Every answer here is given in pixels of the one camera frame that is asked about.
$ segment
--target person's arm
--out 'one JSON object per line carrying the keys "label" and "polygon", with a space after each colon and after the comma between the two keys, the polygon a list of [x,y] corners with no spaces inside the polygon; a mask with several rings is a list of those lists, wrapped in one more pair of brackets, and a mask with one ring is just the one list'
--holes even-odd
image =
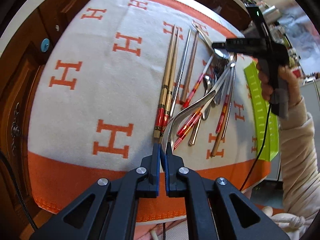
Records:
{"label": "person's arm", "polygon": [[[320,175],[314,145],[314,125],[307,114],[299,84],[290,69],[280,67],[279,76],[288,82],[289,118],[280,120],[279,142],[283,178],[284,211],[314,218],[320,208]],[[273,92],[261,71],[262,97],[269,101]]]}

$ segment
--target person's finger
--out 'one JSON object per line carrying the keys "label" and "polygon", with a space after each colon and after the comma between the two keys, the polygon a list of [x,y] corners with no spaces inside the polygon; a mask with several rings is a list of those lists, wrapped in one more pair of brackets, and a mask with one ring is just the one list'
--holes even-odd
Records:
{"label": "person's finger", "polygon": [[262,98],[264,99],[264,100],[266,100],[266,101],[270,101],[270,95],[267,95],[267,94],[265,94],[264,92],[262,92],[261,93],[261,95],[262,95]]}
{"label": "person's finger", "polygon": [[258,78],[261,80],[261,83],[268,84],[269,82],[268,76],[262,71],[259,71]]}
{"label": "person's finger", "polygon": [[268,84],[261,83],[261,89],[266,95],[271,95],[273,93],[273,88]]}
{"label": "person's finger", "polygon": [[298,80],[297,77],[292,73],[292,71],[289,68],[285,67],[279,67],[278,69],[279,76],[286,80],[288,84],[297,84]]}

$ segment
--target human hand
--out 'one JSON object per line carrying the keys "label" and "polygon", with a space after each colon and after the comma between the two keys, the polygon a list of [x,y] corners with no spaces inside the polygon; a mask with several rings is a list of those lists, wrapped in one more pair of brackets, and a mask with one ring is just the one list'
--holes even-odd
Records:
{"label": "human hand", "polygon": [[[273,88],[268,84],[269,78],[261,71],[259,63],[256,67],[259,70],[258,77],[261,80],[262,98],[266,101],[270,101],[270,95],[273,93]],[[278,75],[288,83],[289,108],[292,108],[300,103],[302,99],[298,79],[288,67],[280,66],[278,68]]]}

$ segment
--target silver screw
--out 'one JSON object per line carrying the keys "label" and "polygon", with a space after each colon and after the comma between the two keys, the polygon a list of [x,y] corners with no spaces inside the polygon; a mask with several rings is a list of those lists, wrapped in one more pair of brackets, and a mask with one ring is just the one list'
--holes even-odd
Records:
{"label": "silver screw", "polygon": [[136,169],[136,172],[139,174],[145,174],[147,172],[147,169],[144,167],[139,167]]}
{"label": "silver screw", "polygon": [[186,167],[181,167],[181,168],[179,169],[179,172],[182,173],[182,174],[187,174],[187,173],[189,172],[189,169],[186,168]]}
{"label": "silver screw", "polygon": [[106,178],[98,179],[98,185],[105,186],[108,184],[108,180]]}
{"label": "silver screw", "polygon": [[225,178],[217,178],[217,182],[220,184],[220,185],[226,185],[227,184],[227,180]]}

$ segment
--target utensil pile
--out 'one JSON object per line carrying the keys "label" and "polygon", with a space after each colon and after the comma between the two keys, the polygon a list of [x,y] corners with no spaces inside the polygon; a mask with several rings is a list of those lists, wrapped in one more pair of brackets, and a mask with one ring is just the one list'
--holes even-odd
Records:
{"label": "utensil pile", "polygon": [[[192,136],[188,142],[189,146],[193,146],[196,143],[196,137],[200,128],[201,120],[207,120],[209,116],[209,111],[211,107],[220,104],[224,90],[227,88],[226,96],[224,98],[223,108],[220,114],[218,125],[216,128],[217,139],[215,140],[214,147],[211,151],[211,157],[215,156],[218,151],[220,141],[225,137],[226,128],[228,125],[229,114],[231,109],[232,96],[234,91],[234,81],[236,75],[236,61],[237,54],[234,53],[225,53],[221,50],[212,49],[209,37],[204,34],[201,28],[198,27],[194,22],[192,23],[193,27],[196,29],[196,35],[192,46],[190,61],[188,65],[187,75],[184,82],[184,90],[182,94],[182,101],[184,102],[182,109],[189,106],[194,94],[199,88],[201,81],[204,83],[205,93],[207,95],[211,91],[215,91],[215,96],[209,100],[204,106],[198,108],[185,122],[181,129],[177,132],[178,139],[174,143],[174,150],[179,146],[179,144],[184,140],[188,133],[193,128]],[[161,94],[159,99],[157,118],[154,128],[154,137],[159,138],[160,142],[162,139],[163,132],[168,124],[169,118],[173,116],[175,109],[176,100],[179,93],[179,88],[181,84],[181,79],[184,71],[184,66],[186,63],[186,57],[188,53],[188,46],[190,41],[191,29],[189,29],[188,38],[184,47],[183,56],[180,63],[180,68],[178,71],[178,76],[176,79],[176,87],[173,90],[173,81],[176,70],[177,63],[177,54],[178,54],[178,44],[179,44],[179,28],[176,26],[172,28],[172,36],[170,40],[168,57],[166,62],[166,67],[164,70],[164,78],[162,82]],[[193,64],[195,60],[196,48],[198,43],[198,37],[201,34],[205,44],[212,51],[212,55],[208,60],[204,70],[200,74],[197,82],[193,86],[193,89],[187,95],[188,87],[190,85],[190,79],[193,69]],[[207,75],[212,60],[217,58],[217,63],[213,69],[213,78]]]}

